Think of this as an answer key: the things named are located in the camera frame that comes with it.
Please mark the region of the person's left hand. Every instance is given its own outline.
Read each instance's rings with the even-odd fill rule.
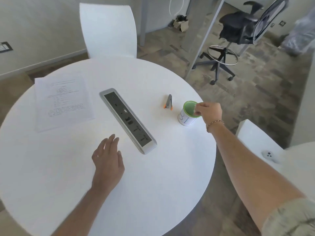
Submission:
[[[124,174],[125,167],[120,151],[117,151],[119,138],[115,134],[101,141],[92,155],[96,170],[92,188],[107,196],[118,184]]]

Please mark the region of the stack of paper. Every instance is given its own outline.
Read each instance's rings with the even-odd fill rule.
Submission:
[[[35,79],[37,131],[72,125],[94,118],[80,74]]]

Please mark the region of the black office chair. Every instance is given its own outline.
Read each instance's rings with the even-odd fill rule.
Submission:
[[[255,44],[261,35],[263,35],[266,29],[269,27],[270,23],[277,17],[279,13],[284,11],[289,4],[289,0],[276,0],[260,18],[254,16],[254,14],[263,9],[262,4],[255,1],[247,1],[244,5],[252,5],[252,10],[249,13],[238,11],[235,13],[227,14],[223,16],[219,22],[223,24],[223,30],[220,33],[220,37],[226,39],[229,44],[226,47],[213,45],[208,47],[208,53],[203,52],[200,55],[202,59],[206,56],[208,61],[195,63],[192,69],[195,69],[197,65],[202,64],[213,64],[211,71],[215,70],[215,80],[210,82],[211,85],[215,85],[218,81],[219,70],[223,69],[232,76],[228,78],[232,81],[235,74],[228,68],[238,63],[237,55],[229,50],[231,43],[240,44]],[[218,58],[212,56],[209,50],[214,50],[220,53]],[[234,55],[236,58],[236,63],[228,64],[226,63],[226,55]]]

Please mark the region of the person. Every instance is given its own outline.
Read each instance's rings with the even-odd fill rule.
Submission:
[[[220,104],[199,103],[195,111],[215,138],[230,179],[262,236],[315,236],[315,203],[224,126]],[[96,170],[92,186],[52,236],[88,235],[98,211],[124,173],[118,141],[113,134],[93,152]]]

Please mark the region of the tabletop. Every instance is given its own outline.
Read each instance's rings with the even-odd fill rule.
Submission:
[[[202,118],[177,120],[184,102],[202,99],[178,75],[154,63],[123,57],[89,59],[45,78],[81,75],[95,119],[37,133],[34,87],[14,104],[0,128],[0,198],[31,235],[48,236],[90,188],[91,156],[105,137],[120,138],[125,172],[89,235],[160,236],[194,208],[211,178],[216,143]],[[115,88],[157,141],[143,155],[99,92]],[[163,109],[169,94],[173,111]]]

